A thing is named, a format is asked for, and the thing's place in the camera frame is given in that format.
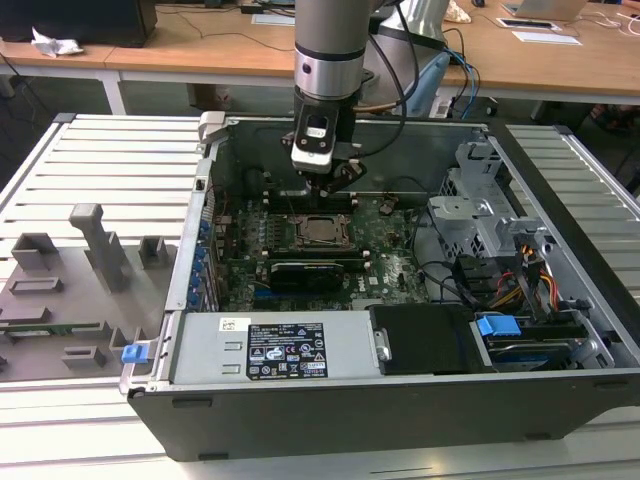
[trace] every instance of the motherboard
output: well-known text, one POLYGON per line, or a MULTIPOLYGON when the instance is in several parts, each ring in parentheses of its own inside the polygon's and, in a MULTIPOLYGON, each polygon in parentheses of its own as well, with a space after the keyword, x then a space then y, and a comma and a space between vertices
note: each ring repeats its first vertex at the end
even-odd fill
POLYGON ((412 254, 415 204, 382 195, 324 209, 298 198, 222 204, 214 240, 222 311, 428 301, 412 254))

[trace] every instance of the floor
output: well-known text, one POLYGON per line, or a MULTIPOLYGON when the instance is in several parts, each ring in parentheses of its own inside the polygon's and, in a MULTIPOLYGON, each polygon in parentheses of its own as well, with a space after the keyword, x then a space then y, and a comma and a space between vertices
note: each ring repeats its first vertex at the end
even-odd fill
MULTIPOLYGON (((98 81, 57 78, 14 78, 16 95, 0 99, 0 182, 11 178, 22 160, 46 130, 52 115, 58 112, 108 114, 109 107, 102 85, 98 81), (52 115, 49 115, 31 93, 35 91, 52 115)), ((293 94, 286 88, 229 87, 231 110, 237 113, 264 113, 286 115, 293 107, 293 94)), ((179 84, 128 82, 125 95, 131 113, 137 115, 192 115, 200 111, 189 106, 187 88, 179 84)), ((470 118, 486 118, 488 100, 479 100, 470 118)), ((497 116, 511 123, 532 123, 529 114, 534 102, 504 100, 497 116)), ((547 124, 562 122, 570 125, 580 140, 611 171, 615 171, 631 148, 633 139, 618 138, 602 131, 587 116, 583 105, 550 105, 542 121, 547 124)), ((634 161, 627 162, 619 178, 626 183, 634 173, 634 161)))

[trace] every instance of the computer tower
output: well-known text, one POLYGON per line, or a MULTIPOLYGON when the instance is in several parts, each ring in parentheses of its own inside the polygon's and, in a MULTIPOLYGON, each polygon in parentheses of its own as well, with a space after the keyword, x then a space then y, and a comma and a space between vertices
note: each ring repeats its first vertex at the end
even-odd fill
POLYGON ((0 36, 8 42, 30 41, 33 27, 81 46, 142 47, 157 22, 154 0, 0 0, 0 9, 0 36))

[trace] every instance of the yellow wire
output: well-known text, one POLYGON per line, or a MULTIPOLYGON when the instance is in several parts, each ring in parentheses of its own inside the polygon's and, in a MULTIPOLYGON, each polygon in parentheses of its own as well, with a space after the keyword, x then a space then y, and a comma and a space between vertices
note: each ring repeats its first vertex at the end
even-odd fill
POLYGON ((551 277, 548 277, 547 275, 540 275, 540 278, 543 279, 549 287, 549 300, 551 301, 551 306, 557 310, 558 306, 556 305, 555 296, 553 295, 553 280, 551 280, 551 277))
POLYGON ((505 303, 513 300, 521 292, 522 292, 522 288, 518 287, 515 290, 513 290, 511 293, 506 295, 505 297, 503 297, 500 300, 498 300, 496 303, 491 304, 490 307, 491 308, 500 307, 500 306, 504 305, 505 303))

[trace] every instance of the barcode sticker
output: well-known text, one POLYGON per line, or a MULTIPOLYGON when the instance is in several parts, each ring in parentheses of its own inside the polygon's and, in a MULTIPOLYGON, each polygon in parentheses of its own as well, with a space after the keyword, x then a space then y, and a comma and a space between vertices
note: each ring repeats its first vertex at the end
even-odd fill
POLYGON ((251 319, 246 317, 222 317, 220 319, 221 332, 246 332, 249 330, 251 319))

